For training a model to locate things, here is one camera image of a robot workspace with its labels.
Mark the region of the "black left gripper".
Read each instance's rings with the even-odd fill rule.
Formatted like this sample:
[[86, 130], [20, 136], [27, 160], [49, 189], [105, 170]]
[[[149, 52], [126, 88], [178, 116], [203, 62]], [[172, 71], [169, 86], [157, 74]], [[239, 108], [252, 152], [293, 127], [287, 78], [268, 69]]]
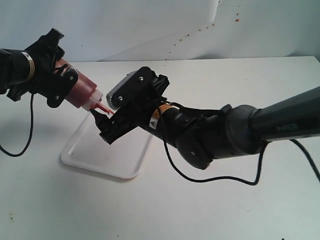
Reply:
[[75, 85], [75, 70], [62, 74], [67, 65], [56, 70], [57, 61], [65, 51], [59, 46], [64, 35], [51, 29], [26, 49], [6, 50], [6, 96], [14, 102], [29, 92], [46, 98], [51, 108], [57, 108]]

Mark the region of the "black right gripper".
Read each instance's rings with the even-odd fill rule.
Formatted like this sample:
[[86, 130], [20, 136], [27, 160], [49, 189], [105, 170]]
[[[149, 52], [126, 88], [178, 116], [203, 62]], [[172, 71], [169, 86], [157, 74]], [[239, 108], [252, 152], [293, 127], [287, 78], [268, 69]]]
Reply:
[[137, 96], [118, 110], [114, 110], [114, 114], [110, 118], [95, 109], [90, 109], [95, 125], [100, 130], [101, 138], [108, 144], [112, 144], [135, 129], [138, 122], [147, 115], [153, 103], [162, 97], [168, 85], [167, 76], [155, 75], [155, 78]]

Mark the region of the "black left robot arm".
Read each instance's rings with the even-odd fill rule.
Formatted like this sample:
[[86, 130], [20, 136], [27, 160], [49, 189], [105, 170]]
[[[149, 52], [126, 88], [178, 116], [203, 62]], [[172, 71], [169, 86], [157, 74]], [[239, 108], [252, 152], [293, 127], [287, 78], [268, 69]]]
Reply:
[[59, 46], [64, 35], [51, 29], [24, 50], [0, 50], [0, 93], [17, 102], [29, 92], [46, 98], [57, 108], [76, 84], [79, 73], [67, 63], [58, 63], [65, 54]]

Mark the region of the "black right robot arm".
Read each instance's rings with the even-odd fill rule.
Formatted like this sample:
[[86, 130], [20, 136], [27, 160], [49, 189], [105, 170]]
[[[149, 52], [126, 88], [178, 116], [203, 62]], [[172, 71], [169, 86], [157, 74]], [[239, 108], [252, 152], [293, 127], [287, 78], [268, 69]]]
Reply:
[[195, 109], [168, 101], [164, 75], [128, 75], [110, 92], [116, 108], [108, 117], [91, 109], [101, 138], [111, 144], [139, 127], [178, 150], [204, 170], [215, 159], [255, 155], [272, 141], [318, 136], [320, 90], [311, 89], [274, 105], [219, 110]]

